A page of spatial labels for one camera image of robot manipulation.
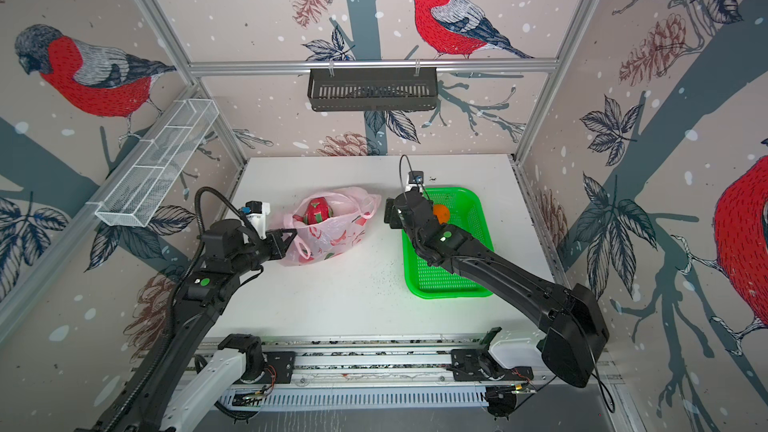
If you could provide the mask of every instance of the orange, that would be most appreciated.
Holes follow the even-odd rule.
[[[435,213],[435,216],[437,216],[438,222],[441,224],[448,223],[448,219],[451,217],[451,212],[448,210],[448,207],[445,207],[443,204],[435,204],[435,206],[432,207],[432,211]]]

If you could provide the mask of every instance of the green plastic basket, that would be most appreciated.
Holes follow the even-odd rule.
[[[471,190],[462,187],[427,188],[435,204],[443,204],[451,211],[449,224],[459,226],[475,236],[485,247],[493,250],[491,235],[480,199]],[[451,274],[441,267],[429,267],[416,255],[408,236],[402,234],[402,256],[408,289],[421,298],[487,297],[491,292],[468,278]]]

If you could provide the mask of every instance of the white wire basket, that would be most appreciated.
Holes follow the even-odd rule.
[[[219,115],[213,100],[181,101],[178,110],[96,211],[108,226],[146,227]]]

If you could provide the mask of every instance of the bird illustration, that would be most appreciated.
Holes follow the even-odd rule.
[[[485,12],[469,0],[413,0],[416,30],[435,48],[438,58],[445,54],[469,55],[477,50],[501,49],[523,59],[531,56],[515,49],[485,18]]]
[[[768,145],[768,139],[762,143]],[[768,156],[725,189],[715,207],[714,230],[717,259],[713,261],[691,254],[685,238],[672,237],[683,243],[688,255],[682,273],[690,271],[692,261],[714,268],[725,275],[754,312],[754,320],[741,332],[728,327],[722,318],[710,318],[734,338],[736,347],[729,352],[742,355],[744,337],[768,328]]]
[[[94,116],[125,117],[128,132],[118,143],[139,138],[130,131],[130,115],[142,104],[149,102],[161,112],[149,91],[160,75],[176,70],[115,47],[81,42],[43,24],[18,34],[15,49],[24,72],[40,72],[73,106]]]

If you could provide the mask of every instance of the black metal basket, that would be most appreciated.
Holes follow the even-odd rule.
[[[307,92],[315,112],[341,110],[433,110],[435,67],[312,69]]]

